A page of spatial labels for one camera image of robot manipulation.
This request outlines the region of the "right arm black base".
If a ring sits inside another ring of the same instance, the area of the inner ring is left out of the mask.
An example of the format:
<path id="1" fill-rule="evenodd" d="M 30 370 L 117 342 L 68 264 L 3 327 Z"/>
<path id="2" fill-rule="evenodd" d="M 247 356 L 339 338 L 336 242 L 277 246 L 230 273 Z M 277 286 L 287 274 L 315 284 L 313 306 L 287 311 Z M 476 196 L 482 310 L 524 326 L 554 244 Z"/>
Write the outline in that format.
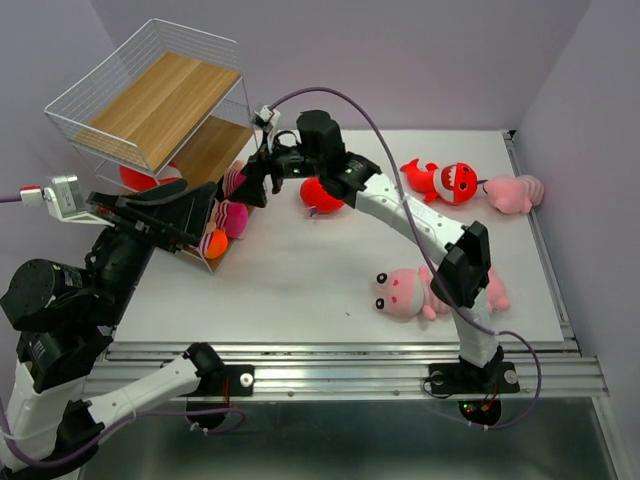
<path id="1" fill-rule="evenodd" d="M 461 417 L 471 425 L 489 430 L 502 416 L 503 394 L 520 392 L 519 377 L 511 362 L 500 362 L 489 370 L 468 362 L 431 364 L 421 381 L 421 390 L 436 400 L 457 398 Z"/>

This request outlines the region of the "red whale plush back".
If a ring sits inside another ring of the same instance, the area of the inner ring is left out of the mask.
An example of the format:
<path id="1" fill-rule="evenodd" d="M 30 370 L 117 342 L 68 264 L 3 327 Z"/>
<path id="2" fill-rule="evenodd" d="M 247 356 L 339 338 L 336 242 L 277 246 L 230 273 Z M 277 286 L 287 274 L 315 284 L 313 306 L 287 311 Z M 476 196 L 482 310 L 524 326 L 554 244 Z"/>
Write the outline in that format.
<path id="1" fill-rule="evenodd" d="M 307 178 L 302 182 L 299 196 L 305 206 L 307 217 L 332 214 L 345 205 L 342 200 L 332 197 L 317 177 Z"/>

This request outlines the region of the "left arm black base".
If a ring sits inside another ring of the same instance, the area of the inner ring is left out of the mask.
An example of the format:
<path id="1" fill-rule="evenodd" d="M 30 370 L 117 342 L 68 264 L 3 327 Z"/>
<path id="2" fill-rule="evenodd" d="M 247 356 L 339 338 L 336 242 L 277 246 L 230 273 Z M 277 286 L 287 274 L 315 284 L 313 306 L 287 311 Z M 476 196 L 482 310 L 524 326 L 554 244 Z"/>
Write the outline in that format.
<path id="1" fill-rule="evenodd" d="M 234 396 L 253 394 L 255 368 L 251 364 L 227 365 L 208 343 L 194 343 L 184 357 L 196 367 L 197 387 L 186 395 L 187 421 L 195 430 L 224 431 Z"/>

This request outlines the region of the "boy doll black hair orange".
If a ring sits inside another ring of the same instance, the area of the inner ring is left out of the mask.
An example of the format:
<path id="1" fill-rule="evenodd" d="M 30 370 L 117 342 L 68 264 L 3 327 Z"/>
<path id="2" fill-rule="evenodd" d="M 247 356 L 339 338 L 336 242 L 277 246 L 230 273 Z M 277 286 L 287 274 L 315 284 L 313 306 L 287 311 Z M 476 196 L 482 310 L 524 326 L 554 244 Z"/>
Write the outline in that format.
<path id="1" fill-rule="evenodd" d="M 228 249 L 229 239 L 222 229 L 207 230 L 203 235 L 199 246 L 199 253 L 206 260 L 221 257 Z"/>

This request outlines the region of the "boy doll pink hat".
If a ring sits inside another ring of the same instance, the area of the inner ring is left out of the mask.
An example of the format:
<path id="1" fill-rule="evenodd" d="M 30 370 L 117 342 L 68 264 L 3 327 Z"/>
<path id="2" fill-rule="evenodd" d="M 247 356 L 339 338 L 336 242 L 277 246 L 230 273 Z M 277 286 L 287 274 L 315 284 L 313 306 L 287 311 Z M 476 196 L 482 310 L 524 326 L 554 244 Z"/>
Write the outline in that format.
<path id="1" fill-rule="evenodd" d="M 228 238 L 239 239 L 244 235 L 248 225 L 249 210 L 242 203 L 228 200 L 216 202 L 211 221 L 217 229 L 223 230 Z"/>
<path id="2" fill-rule="evenodd" d="M 243 161 L 234 161 L 226 170 L 222 177 L 223 199 L 228 199 L 234 191 L 244 182 L 246 176 L 242 170 L 245 166 Z"/>

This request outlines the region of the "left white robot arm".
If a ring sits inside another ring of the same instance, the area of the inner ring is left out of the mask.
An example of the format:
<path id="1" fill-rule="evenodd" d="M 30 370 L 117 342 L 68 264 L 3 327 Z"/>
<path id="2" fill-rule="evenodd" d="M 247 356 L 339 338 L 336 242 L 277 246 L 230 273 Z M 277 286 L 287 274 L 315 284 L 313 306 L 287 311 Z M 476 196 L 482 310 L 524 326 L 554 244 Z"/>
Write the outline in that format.
<path id="1" fill-rule="evenodd" d="M 20 190 L 27 206 L 45 206 L 65 223 L 97 224 L 101 233 L 83 267 L 32 259 L 14 273 L 1 308 L 19 333 L 15 381 L 1 407 L 1 475 L 54 479 L 90 460 L 124 422 L 181 395 L 215 392 L 224 365 L 195 343 L 157 371 L 120 390 L 82 400 L 82 386 L 111 344 L 153 252 L 197 245 L 217 186 L 178 179 L 135 194 L 83 197 L 74 176 Z"/>

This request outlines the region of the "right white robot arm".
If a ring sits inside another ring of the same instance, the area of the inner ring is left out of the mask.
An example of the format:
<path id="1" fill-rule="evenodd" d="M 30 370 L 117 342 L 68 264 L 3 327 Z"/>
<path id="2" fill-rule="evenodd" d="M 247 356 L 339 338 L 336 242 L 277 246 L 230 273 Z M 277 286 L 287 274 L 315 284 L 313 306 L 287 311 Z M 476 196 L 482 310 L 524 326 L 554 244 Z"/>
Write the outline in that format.
<path id="1" fill-rule="evenodd" d="M 277 140 L 278 120 L 278 111 L 268 106 L 253 114 L 251 122 L 261 129 L 262 140 L 243 167 L 245 179 L 231 200 L 263 208 L 266 181 L 277 194 L 287 179 L 315 177 L 331 197 L 411 240 L 426 262 L 437 268 L 433 290 L 453 309 L 464 361 L 461 381 L 472 390 L 491 384 L 496 378 L 494 364 L 503 355 L 496 332 L 488 326 L 491 258 L 486 227 L 449 219 L 405 194 L 399 178 L 390 178 L 374 162 L 347 151 L 340 127 L 327 112 L 302 113 L 296 123 L 299 140 L 293 146 Z"/>

